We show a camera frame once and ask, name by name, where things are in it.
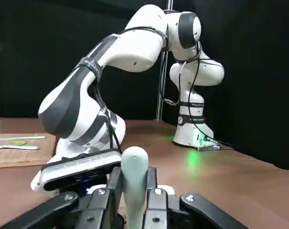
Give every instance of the metal pole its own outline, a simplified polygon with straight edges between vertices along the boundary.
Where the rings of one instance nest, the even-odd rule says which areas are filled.
[[[173,2],[174,0],[168,0],[167,1],[167,10],[173,9]],[[163,100],[162,97],[164,96],[164,90],[165,90],[165,81],[167,76],[167,64],[168,64],[168,53],[162,53],[161,55],[161,73],[159,76],[159,84],[161,84],[161,88],[158,87],[158,100],[157,100],[157,111],[156,111],[156,120],[162,119],[162,109],[163,109]]]

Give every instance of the white handle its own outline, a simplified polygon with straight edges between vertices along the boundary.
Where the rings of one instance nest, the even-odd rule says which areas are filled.
[[[148,167],[149,157],[144,149],[133,146],[122,154],[121,170],[127,229],[142,229]]]
[[[29,137],[0,137],[0,140],[20,140],[20,139],[45,139],[45,136],[29,136]]]
[[[36,150],[39,147],[38,146],[3,146],[3,148],[9,148],[9,149],[27,149],[27,150]]]

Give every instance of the light green handle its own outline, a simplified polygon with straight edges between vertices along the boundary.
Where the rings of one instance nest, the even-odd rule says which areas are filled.
[[[21,140],[21,139],[45,139],[45,136],[29,136],[29,137],[0,137],[0,140]]]

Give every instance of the robot label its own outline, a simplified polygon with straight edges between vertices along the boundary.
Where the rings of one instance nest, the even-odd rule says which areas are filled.
[[[193,124],[193,121],[196,124],[203,124],[205,123],[204,117],[203,116],[189,116],[187,114],[180,114],[178,117],[178,125],[184,125],[185,123],[191,123]]]

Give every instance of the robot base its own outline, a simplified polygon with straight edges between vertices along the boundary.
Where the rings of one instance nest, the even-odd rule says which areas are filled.
[[[204,123],[197,125],[209,137],[214,136],[213,131]],[[187,147],[195,148],[198,151],[219,150],[221,146],[211,141],[205,141],[205,135],[193,124],[185,123],[178,125],[173,142]]]

